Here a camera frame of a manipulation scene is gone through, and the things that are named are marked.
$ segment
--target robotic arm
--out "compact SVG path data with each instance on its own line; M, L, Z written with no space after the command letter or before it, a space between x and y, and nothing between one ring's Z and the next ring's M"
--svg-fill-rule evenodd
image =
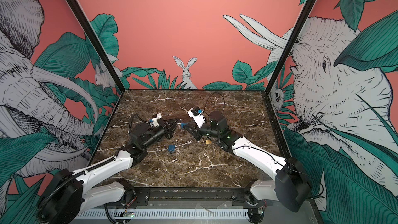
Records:
M199 107L191 108L188 115L194 119L194 122L182 123L181 126L197 141L202 136L216 138L217 145L224 151L251 162L275 182L275 184L264 184L261 181L254 183L250 188L249 201L270 199L281 202L293 212L300 209L311 191L311 185L298 160L293 157L290 159L278 157L251 143L246 137L229 128L225 116L220 111L211 112L209 122L206 122Z
M133 188L126 180L120 179L101 187L94 186L141 162L148 154L147 147L159 142L162 137L171 139L178 121L179 119L164 120L158 113L150 121L137 124L130 133L128 144L121 147L114 156L83 169L73 172L64 169L55 174L37 203L37 221L67 224L81 212L119 201L127 189Z

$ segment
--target brown marble tabletop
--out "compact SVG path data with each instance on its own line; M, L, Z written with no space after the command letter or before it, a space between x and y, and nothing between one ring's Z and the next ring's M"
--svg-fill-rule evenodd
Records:
M162 113L164 119L182 118L191 121L187 110L194 105L201 108L209 91L128 90L124 93L109 127L94 155L92 163L112 156L116 149L127 144L128 122L132 113L143 119ZM231 129L242 133L249 141L280 155L260 92L223 91L224 116ZM208 101L206 112L223 107L220 95ZM138 123L133 121L132 129ZM198 142L178 127L171 140L163 138L148 148L148 155L138 165L122 171L104 183L125 178L137 187L245 187L253 178L266 180L265 173L248 161L223 151L215 143ZM169 153L168 146L175 145Z

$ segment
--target wallpaper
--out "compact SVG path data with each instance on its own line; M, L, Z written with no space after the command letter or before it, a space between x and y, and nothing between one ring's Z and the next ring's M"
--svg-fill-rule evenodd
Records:
M398 223L398 2L317 0L271 91L327 224Z
M65 0L0 0L0 223L35 223L53 175L88 165L120 93L102 64Z
M78 1L126 88L264 90L305 0Z

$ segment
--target blue block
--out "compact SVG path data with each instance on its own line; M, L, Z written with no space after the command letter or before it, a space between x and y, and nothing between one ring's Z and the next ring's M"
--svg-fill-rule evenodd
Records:
M176 150L176 146L175 145L173 145L173 144L169 145L169 152L173 152L175 150Z

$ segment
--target rabbit head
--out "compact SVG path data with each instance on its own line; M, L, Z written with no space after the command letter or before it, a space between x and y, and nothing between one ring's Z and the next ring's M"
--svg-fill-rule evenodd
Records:
M173 56L174 60L176 61L176 64L182 68L182 77L183 78L189 78L191 77L191 73L189 72L189 67L191 67L195 62L196 62L196 57L191 58L188 61L187 66L184 66L184 62L182 62L182 60L178 57Z

